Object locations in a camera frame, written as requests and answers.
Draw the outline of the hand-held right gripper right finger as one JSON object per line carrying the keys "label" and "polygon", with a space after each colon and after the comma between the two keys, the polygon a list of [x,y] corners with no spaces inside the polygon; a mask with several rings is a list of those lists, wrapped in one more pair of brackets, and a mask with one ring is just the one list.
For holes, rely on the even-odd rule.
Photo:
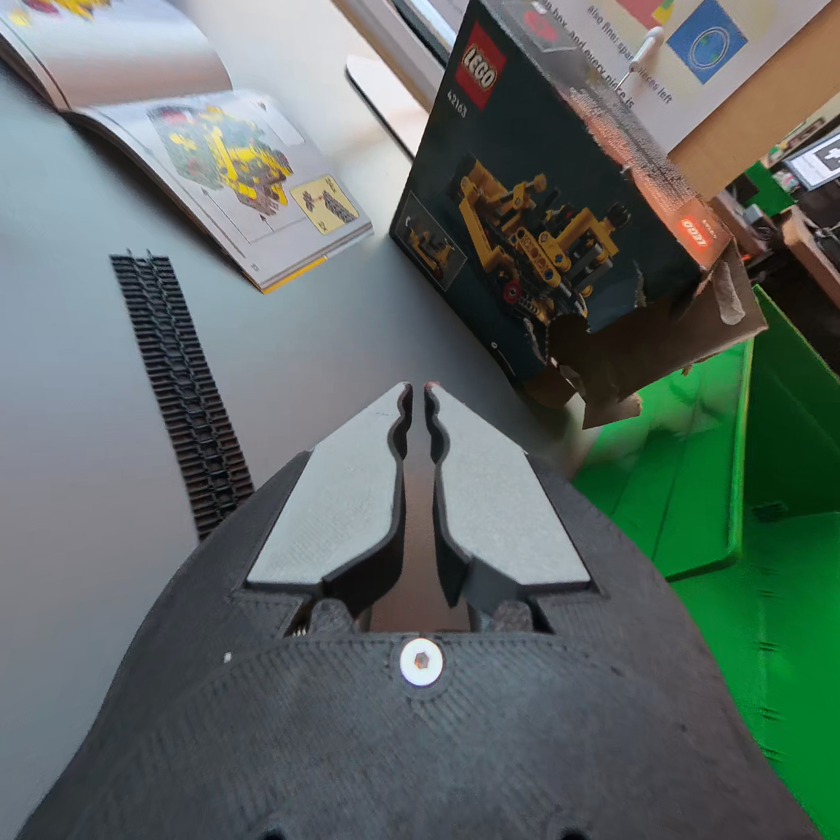
{"label": "hand-held right gripper right finger", "polygon": [[438,580],[449,606],[583,592],[592,578],[528,453],[443,386],[424,387]]}

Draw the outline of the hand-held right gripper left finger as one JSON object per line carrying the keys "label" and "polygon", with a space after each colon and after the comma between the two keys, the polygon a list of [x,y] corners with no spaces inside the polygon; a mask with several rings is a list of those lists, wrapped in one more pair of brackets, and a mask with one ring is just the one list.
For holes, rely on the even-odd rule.
{"label": "hand-held right gripper left finger", "polygon": [[308,451],[245,577],[251,590],[369,611],[403,570],[413,387],[400,381]]}

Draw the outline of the black lego track strip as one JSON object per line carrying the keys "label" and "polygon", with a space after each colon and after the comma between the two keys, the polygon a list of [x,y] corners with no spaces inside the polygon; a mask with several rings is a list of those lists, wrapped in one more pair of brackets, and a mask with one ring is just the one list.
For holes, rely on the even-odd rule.
{"label": "black lego track strip", "polygon": [[110,261],[202,542],[255,486],[171,261]]}

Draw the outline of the dark lego set box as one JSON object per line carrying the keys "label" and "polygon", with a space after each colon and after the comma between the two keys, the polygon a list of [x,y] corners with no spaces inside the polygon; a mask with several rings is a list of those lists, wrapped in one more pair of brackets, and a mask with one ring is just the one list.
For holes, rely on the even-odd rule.
{"label": "dark lego set box", "polygon": [[718,215],[538,2],[468,3],[391,236],[584,428],[769,327]]}

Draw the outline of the open lego instruction booklet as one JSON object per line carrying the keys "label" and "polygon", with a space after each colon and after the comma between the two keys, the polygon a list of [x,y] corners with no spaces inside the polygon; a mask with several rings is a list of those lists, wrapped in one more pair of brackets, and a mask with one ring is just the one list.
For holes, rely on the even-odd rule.
{"label": "open lego instruction booklet", "polygon": [[2,2],[2,57],[114,142],[263,292],[370,235],[324,155],[270,96],[236,89],[168,2]]}

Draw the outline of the green plastic bin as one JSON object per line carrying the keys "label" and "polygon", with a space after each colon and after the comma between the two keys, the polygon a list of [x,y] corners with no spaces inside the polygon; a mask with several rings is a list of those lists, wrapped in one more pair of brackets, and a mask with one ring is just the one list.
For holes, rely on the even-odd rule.
{"label": "green plastic bin", "polygon": [[768,329],[645,387],[574,484],[671,583],[765,758],[838,838],[838,378],[755,292]]}

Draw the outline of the wooden board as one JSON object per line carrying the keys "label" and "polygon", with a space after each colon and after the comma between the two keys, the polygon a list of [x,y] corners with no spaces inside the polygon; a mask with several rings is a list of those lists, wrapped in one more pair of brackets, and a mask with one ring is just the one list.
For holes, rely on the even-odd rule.
{"label": "wooden board", "polygon": [[714,197],[837,96],[837,80],[827,89],[744,85],[668,158],[702,198]]}

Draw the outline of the white stand base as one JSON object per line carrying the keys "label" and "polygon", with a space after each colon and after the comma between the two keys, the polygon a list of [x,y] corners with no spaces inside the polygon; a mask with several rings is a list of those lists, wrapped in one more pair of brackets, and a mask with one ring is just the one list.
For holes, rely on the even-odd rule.
{"label": "white stand base", "polygon": [[417,100],[380,58],[350,54],[345,62],[345,74],[378,120],[414,160],[432,105]]}

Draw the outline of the fiducial tag sign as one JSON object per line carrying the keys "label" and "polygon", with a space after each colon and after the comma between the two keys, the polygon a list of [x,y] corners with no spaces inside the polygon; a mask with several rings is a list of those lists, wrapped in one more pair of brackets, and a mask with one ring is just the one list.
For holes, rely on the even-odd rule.
{"label": "fiducial tag sign", "polygon": [[783,161],[783,167],[806,191],[839,178],[839,129]]}

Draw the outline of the white peg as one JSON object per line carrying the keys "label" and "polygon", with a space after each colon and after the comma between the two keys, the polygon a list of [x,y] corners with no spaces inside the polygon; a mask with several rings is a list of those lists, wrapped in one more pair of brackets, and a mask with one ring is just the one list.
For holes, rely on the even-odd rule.
{"label": "white peg", "polygon": [[639,72],[646,66],[648,61],[654,56],[660,46],[665,40],[665,30],[661,26],[657,26],[648,30],[642,45],[639,47],[637,53],[631,61],[627,70],[627,75],[630,76]]}

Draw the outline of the printed instruction sheet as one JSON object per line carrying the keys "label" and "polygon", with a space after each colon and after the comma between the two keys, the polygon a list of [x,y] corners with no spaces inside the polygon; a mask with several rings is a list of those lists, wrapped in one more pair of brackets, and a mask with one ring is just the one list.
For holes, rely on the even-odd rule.
{"label": "printed instruction sheet", "polygon": [[[542,2],[665,150],[748,85],[785,90],[838,81],[838,2]],[[627,75],[649,29],[665,40]]]}

